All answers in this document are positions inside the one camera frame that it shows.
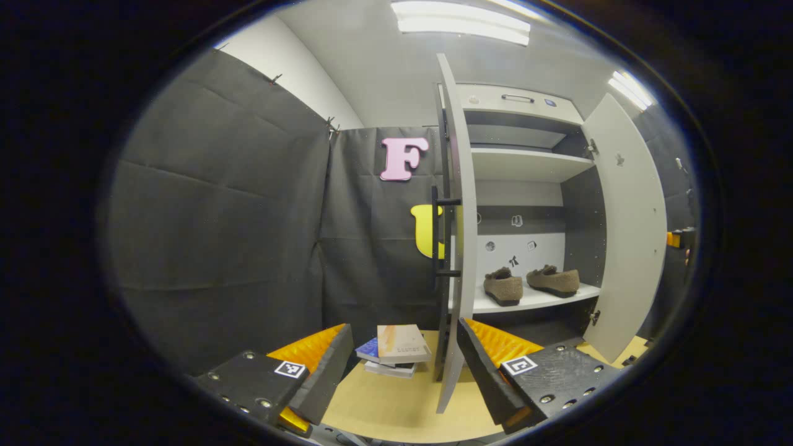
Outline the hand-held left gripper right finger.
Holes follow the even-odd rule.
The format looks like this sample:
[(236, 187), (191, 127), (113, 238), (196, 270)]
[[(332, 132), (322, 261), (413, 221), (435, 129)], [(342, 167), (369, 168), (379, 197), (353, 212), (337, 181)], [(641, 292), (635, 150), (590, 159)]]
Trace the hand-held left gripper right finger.
[(572, 344), (541, 347), (468, 317), (458, 320), (458, 346), (505, 434), (554, 418), (620, 377), (620, 368)]

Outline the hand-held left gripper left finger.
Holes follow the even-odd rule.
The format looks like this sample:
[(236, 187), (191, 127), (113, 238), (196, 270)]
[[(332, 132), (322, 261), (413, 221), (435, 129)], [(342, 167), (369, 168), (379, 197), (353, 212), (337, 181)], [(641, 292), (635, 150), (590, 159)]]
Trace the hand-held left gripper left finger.
[(266, 354), (240, 352), (196, 376), (195, 383), (261, 426), (310, 437), (352, 352), (352, 327), (343, 323)]

